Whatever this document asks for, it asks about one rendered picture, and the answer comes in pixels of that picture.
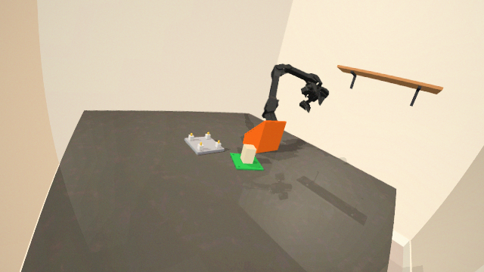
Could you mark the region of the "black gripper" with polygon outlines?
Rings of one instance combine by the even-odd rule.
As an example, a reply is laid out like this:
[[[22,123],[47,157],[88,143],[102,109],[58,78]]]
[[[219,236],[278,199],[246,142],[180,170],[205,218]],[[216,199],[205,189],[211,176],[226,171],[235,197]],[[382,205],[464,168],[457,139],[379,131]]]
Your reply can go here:
[[[306,110],[308,113],[310,113],[310,102],[316,102],[318,99],[318,105],[321,106],[321,103],[324,101],[324,99],[329,95],[329,91],[325,89],[324,87],[320,87],[319,89],[313,88],[313,91],[315,94],[310,94],[307,96],[308,100],[302,100],[299,103],[299,106]]]

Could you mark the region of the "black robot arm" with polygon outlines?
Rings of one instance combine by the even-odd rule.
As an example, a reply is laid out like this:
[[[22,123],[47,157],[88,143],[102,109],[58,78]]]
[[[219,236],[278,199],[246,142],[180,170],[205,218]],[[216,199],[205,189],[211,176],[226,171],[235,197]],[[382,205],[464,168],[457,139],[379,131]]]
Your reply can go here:
[[[305,81],[306,86],[301,88],[301,92],[302,94],[305,95],[305,98],[309,93],[315,94],[313,91],[313,88],[319,89],[323,85],[319,76],[314,73],[305,73],[302,70],[298,70],[297,68],[292,67],[290,64],[282,63],[282,64],[275,65],[274,69],[271,72],[272,83],[271,83],[271,88],[268,95],[268,100],[266,101],[264,112],[262,114],[262,117],[268,121],[277,121],[275,111],[279,106],[278,105],[279,99],[277,99],[276,97],[278,93],[277,89],[278,89],[279,78],[283,74],[287,74],[287,73],[293,76],[296,76],[297,78],[303,79]]]

